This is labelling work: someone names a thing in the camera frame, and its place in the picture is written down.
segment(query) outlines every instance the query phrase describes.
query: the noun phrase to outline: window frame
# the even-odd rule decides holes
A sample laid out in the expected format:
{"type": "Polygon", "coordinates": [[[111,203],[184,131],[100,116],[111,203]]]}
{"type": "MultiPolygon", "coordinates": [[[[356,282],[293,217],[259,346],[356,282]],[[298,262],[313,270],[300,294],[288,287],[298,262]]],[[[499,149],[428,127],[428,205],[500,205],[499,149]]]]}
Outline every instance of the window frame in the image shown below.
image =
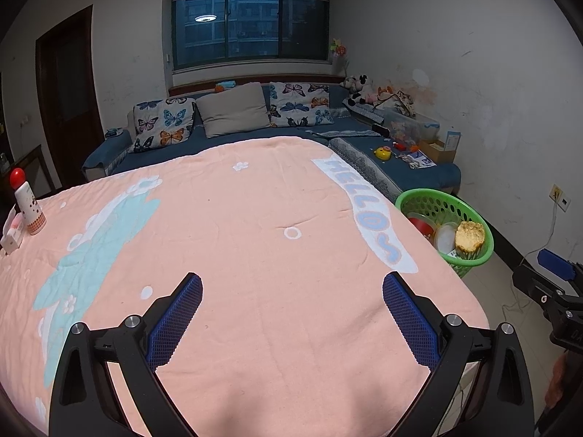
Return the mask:
{"type": "Polygon", "coordinates": [[[178,64],[177,61],[177,48],[176,48],[176,0],[172,1],[172,60],[173,60],[173,71],[182,71],[185,69],[196,70],[205,66],[212,66],[215,64],[230,64],[237,62],[263,62],[266,60],[306,60],[306,61],[317,61],[326,62],[328,60],[328,42],[330,39],[330,2],[326,0],[319,0],[324,4],[324,14],[325,14],[325,24],[324,24],[324,34],[325,34],[325,45],[322,46],[322,56],[321,57],[301,57],[294,58],[290,55],[281,56],[283,50],[283,18],[281,18],[283,0],[278,0],[278,53],[277,55],[267,55],[267,56],[241,56],[241,57],[228,57],[228,0],[224,0],[224,49],[225,57],[219,59],[209,59],[203,61],[199,64],[178,64]]]}

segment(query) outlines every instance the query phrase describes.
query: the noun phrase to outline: textured blue pad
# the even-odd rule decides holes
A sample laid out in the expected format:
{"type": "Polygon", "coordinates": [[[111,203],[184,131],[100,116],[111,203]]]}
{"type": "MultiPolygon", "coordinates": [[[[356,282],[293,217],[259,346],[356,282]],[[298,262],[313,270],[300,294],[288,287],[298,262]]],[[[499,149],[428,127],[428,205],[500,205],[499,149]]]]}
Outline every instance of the textured blue pad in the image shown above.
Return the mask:
{"type": "Polygon", "coordinates": [[[575,268],[573,268],[568,261],[564,260],[559,255],[555,255],[546,248],[539,251],[536,259],[544,269],[559,276],[562,280],[572,281],[575,279],[575,268]]]}
{"type": "Polygon", "coordinates": [[[201,301],[202,281],[194,274],[150,334],[146,361],[152,371],[170,361],[201,301]]]}
{"type": "Polygon", "coordinates": [[[392,274],[383,281],[383,299],[417,363],[433,371],[440,359],[437,334],[392,274]]]}

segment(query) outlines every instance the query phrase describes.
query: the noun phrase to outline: basket rim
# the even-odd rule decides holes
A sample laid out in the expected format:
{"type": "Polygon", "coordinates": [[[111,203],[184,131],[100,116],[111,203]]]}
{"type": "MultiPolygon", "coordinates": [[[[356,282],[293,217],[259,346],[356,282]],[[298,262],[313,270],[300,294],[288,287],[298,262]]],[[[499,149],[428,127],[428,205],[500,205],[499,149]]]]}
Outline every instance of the basket rim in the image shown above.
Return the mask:
{"type": "Polygon", "coordinates": [[[476,212],[473,208],[471,208],[469,205],[467,205],[463,200],[461,200],[457,197],[454,197],[453,195],[450,195],[448,193],[442,192],[441,190],[411,189],[411,190],[406,190],[400,196],[398,196],[397,201],[395,202],[395,207],[400,212],[401,205],[403,204],[403,202],[405,200],[409,199],[410,197],[414,197],[414,196],[421,195],[421,194],[423,194],[425,196],[430,196],[434,192],[439,193],[439,195],[441,195],[441,196],[449,197],[449,198],[453,199],[454,202],[459,202],[464,207],[466,207],[472,213],[472,216],[475,216],[476,219],[479,220],[479,222],[484,226],[484,233],[486,234],[486,242],[488,243],[488,248],[486,248],[486,251],[479,258],[476,258],[473,260],[454,258],[453,256],[444,255],[443,253],[441,253],[437,250],[435,250],[435,251],[437,253],[439,253],[445,261],[447,261],[449,264],[453,264],[455,266],[470,267],[471,268],[471,267],[480,266],[480,265],[484,264],[486,261],[488,261],[490,259],[490,257],[492,256],[492,253],[494,252],[494,236],[492,236],[492,232],[490,231],[490,227],[488,227],[486,220],[484,220],[478,212],[476,212]]]}

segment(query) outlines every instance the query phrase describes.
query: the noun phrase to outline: pink blanket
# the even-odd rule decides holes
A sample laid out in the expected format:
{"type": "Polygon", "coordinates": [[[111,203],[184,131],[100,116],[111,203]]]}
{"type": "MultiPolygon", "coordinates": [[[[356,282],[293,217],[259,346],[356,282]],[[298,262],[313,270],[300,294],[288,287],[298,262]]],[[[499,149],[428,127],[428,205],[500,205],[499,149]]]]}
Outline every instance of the pink blanket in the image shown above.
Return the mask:
{"type": "MultiPolygon", "coordinates": [[[[206,150],[46,199],[47,225],[0,259],[0,381],[47,431],[70,326],[143,314],[192,271],[202,304],[157,374],[200,436],[377,437],[428,375],[383,302],[400,271],[443,314],[476,298],[396,208],[324,146],[206,150]]],[[[147,435],[121,374],[120,399],[147,435]]]]}

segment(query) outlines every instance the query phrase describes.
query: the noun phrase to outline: basket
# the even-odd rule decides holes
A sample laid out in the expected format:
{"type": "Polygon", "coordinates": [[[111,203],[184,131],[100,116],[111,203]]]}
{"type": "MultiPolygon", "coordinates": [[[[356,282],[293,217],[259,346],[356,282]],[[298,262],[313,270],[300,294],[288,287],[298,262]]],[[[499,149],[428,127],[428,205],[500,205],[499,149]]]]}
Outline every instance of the basket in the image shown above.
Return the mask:
{"type": "Polygon", "coordinates": [[[404,216],[416,212],[429,217],[437,225],[442,225],[446,222],[456,222],[459,224],[462,221],[473,221],[481,223],[484,226],[486,240],[477,252],[463,258],[448,256],[438,252],[461,278],[474,266],[480,266],[488,261],[494,252],[494,238],[485,220],[473,208],[454,196],[440,190],[412,189],[403,192],[397,198],[395,207],[404,216]]]}

